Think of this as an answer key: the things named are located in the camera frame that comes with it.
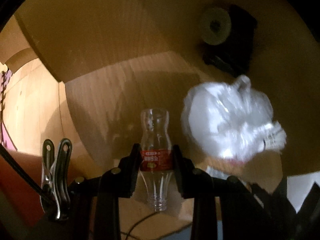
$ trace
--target black cable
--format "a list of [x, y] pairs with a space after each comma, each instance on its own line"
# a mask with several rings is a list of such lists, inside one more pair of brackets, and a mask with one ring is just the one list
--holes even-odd
[[159, 212], [154, 212], [154, 213], [152, 213], [152, 214], [144, 217], [143, 219], [140, 219], [138, 222], [136, 222], [136, 223], [130, 228], [127, 236], [125, 237], [125, 240], [128, 240], [128, 237], [131, 236], [131, 235], [130, 235], [131, 232], [136, 228], [137, 225], [139, 225], [140, 223], [142, 223], [144, 220], [146, 220], [146, 219], [148, 219], [148, 218], [150, 218], [150, 217], [153, 217], [153, 216], [156, 215], [156, 214], [159, 214]]
[[125, 236], [129, 236], [129, 237], [131, 237], [131, 238], [133, 238], [133, 239], [135, 239], [135, 240], [141, 240], [140, 238], [138, 238], [138, 237], [136, 237], [136, 236], [133, 236], [133, 235], [129, 235], [129, 234], [127, 234], [126, 232], [120, 232], [121, 234], [123, 234], [123, 235], [125, 235]]
[[153, 240], [161, 240], [161, 239], [163, 239], [163, 238], [165, 238], [165, 237], [172, 236], [172, 235], [174, 235], [174, 234], [180, 233], [182, 230], [184, 230], [184, 229], [186, 229], [186, 228], [189, 228], [189, 227], [191, 227], [191, 226], [192, 226], [192, 222], [189, 223], [189, 224], [187, 224], [187, 225], [185, 225], [185, 226], [183, 226], [183, 227], [181, 227], [181, 228], [179, 228], [179, 229], [177, 229], [177, 230], [175, 230], [175, 231], [172, 231], [172, 232], [170, 232], [170, 233], [168, 233], [168, 234], [165, 234], [165, 235], [163, 235], [163, 236], [161, 236], [161, 237], [159, 237], [159, 238], [153, 239]]
[[47, 194], [39, 187], [38, 184], [21, 168], [21, 166], [15, 161], [14, 158], [8, 153], [8, 151], [0, 144], [0, 155], [4, 158], [4, 160], [15, 170], [16, 173], [19, 174], [23, 180], [28, 183], [30, 187], [33, 188], [35, 192], [37, 192], [45, 201], [50, 205], [54, 205], [52, 199], [50, 199]]

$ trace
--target metal binder clip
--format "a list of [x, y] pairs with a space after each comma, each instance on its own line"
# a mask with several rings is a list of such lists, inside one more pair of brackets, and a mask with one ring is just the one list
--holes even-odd
[[[54, 197], [57, 213], [56, 220], [65, 220], [68, 218], [70, 208], [70, 197], [67, 188], [67, 173], [70, 163], [72, 144], [69, 139], [62, 139], [58, 147], [57, 158], [54, 158], [54, 145], [47, 139], [42, 148], [42, 179], [41, 188], [47, 192], [49, 197]], [[42, 197], [40, 197], [41, 206], [44, 212], [51, 207]]]

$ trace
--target plastic bottle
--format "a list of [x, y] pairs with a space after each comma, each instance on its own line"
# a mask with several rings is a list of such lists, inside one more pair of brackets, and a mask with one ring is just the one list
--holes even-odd
[[168, 135], [169, 113], [165, 109], [141, 112], [143, 136], [140, 172], [148, 192], [148, 204], [155, 211], [167, 209], [167, 194], [172, 176], [171, 141]]

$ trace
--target white plastic bag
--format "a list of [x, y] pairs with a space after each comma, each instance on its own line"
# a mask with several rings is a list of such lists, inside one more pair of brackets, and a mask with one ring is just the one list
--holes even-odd
[[286, 134], [272, 122], [268, 97], [247, 76], [232, 84], [208, 82], [189, 90], [181, 115], [184, 133], [212, 157], [245, 163], [266, 149], [284, 148]]

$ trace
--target red bottle label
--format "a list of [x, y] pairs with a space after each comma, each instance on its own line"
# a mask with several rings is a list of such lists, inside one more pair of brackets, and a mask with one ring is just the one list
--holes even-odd
[[141, 171], [168, 171], [172, 170], [172, 154], [170, 150], [140, 151], [142, 163]]

